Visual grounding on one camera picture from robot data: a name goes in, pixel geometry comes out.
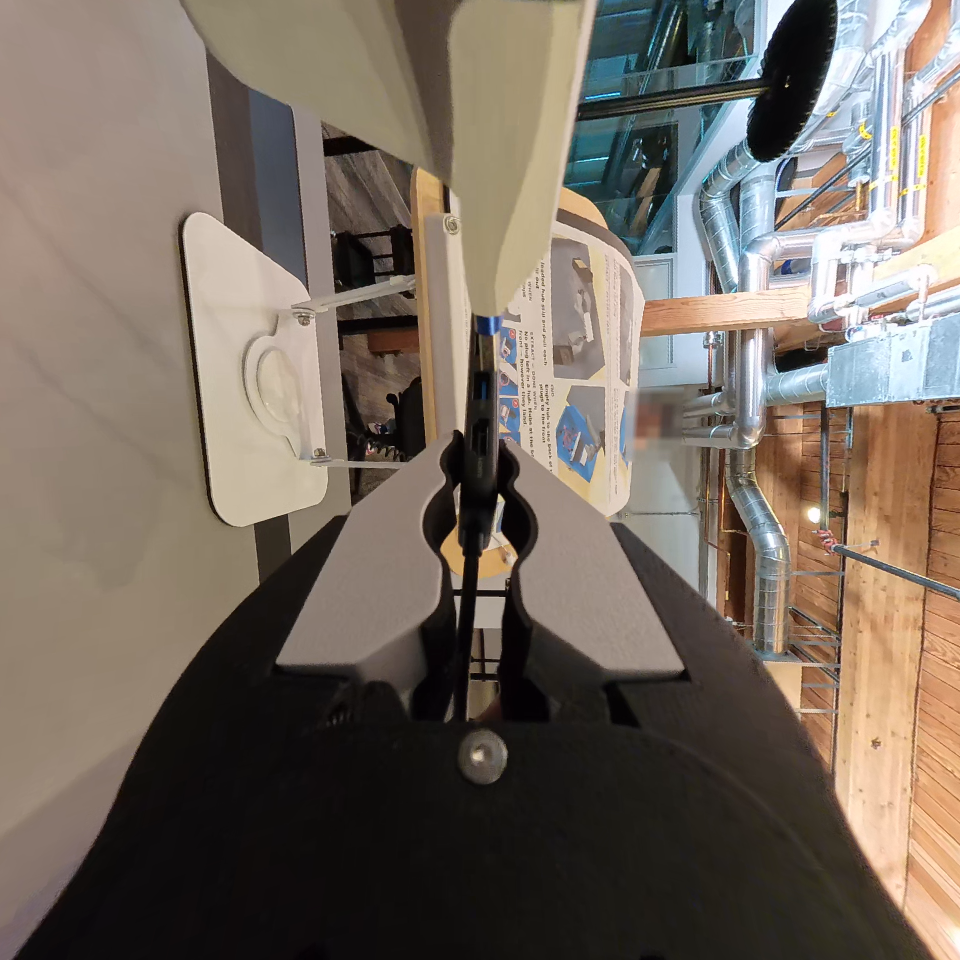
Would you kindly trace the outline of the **large rectangular metal duct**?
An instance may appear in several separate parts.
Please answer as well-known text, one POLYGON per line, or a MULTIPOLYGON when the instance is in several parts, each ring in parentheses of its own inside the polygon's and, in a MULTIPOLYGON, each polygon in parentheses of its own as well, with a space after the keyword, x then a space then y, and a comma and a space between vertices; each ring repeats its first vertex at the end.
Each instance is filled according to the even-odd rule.
POLYGON ((959 397, 959 315, 831 347, 825 405, 845 408, 959 397))

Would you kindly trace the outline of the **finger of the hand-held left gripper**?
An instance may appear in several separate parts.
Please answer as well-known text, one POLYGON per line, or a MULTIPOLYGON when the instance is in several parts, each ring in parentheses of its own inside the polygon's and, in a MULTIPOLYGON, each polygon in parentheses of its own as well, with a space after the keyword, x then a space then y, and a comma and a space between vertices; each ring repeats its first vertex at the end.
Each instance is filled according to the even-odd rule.
POLYGON ((208 51, 246 86, 451 186, 450 31, 461 2, 181 5, 208 51))
POLYGON ((449 33, 466 290, 502 313, 547 253, 596 3, 463 2, 449 33))

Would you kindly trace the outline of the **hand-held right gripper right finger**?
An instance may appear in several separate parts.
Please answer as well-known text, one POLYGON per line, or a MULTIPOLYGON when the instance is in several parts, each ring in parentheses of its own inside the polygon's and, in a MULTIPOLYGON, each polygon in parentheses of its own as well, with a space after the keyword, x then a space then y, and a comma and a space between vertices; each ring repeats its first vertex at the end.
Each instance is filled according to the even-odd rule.
POLYGON ((671 682, 685 665, 606 516, 512 440, 501 531, 516 555, 503 609, 503 700, 566 700, 671 682))

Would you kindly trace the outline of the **white sheet panel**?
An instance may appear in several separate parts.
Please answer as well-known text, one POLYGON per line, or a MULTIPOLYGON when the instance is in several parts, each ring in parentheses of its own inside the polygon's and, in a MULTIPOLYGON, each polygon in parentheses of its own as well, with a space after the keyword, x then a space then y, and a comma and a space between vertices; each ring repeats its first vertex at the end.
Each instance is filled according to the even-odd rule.
POLYGON ((444 435, 465 425, 472 310, 460 220, 431 214, 424 229, 433 410, 437 433, 444 435))

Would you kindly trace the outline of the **black pole round foot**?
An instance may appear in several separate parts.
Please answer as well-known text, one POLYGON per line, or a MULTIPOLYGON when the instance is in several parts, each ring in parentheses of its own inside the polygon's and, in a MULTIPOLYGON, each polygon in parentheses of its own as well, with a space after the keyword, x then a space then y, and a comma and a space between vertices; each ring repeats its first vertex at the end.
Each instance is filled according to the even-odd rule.
POLYGON ((809 122, 825 85, 838 31, 834 1, 795 1, 778 22, 756 78, 584 101, 575 120, 587 123, 665 110, 750 100, 747 149, 761 163, 783 156, 809 122))

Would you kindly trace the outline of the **printed instruction sheet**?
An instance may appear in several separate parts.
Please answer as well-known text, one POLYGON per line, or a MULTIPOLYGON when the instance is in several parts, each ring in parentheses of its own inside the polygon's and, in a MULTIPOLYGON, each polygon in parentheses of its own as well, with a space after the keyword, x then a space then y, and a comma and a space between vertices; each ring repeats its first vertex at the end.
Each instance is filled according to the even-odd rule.
POLYGON ((627 247, 561 209, 499 335, 500 439, 607 518, 630 497, 643 307, 627 247))

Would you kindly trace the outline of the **black usb hub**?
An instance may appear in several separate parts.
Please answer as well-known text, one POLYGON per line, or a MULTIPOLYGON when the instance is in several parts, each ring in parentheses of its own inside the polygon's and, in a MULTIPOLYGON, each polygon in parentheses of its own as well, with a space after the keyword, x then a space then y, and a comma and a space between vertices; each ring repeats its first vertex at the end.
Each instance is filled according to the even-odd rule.
POLYGON ((488 547, 498 502, 498 324, 498 317, 470 320, 459 514, 466 558, 488 547))

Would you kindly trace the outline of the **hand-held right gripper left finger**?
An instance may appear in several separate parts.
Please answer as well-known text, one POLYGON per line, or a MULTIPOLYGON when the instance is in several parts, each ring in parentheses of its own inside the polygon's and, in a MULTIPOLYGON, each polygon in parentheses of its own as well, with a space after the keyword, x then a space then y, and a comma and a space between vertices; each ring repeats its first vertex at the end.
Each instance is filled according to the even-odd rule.
POLYGON ((278 668, 452 695, 456 607, 442 546, 462 453, 459 431, 441 436, 351 510, 278 668))

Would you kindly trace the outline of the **silver spiral duct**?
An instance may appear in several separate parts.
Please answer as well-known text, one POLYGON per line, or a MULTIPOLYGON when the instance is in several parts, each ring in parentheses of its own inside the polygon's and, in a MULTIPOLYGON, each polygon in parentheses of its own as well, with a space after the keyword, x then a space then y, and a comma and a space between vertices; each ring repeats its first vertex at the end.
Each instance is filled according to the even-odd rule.
POLYGON ((726 488, 754 553, 751 642, 757 652, 784 656, 789 646, 791 555, 785 529, 757 477, 756 450, 726 456, 726 488))

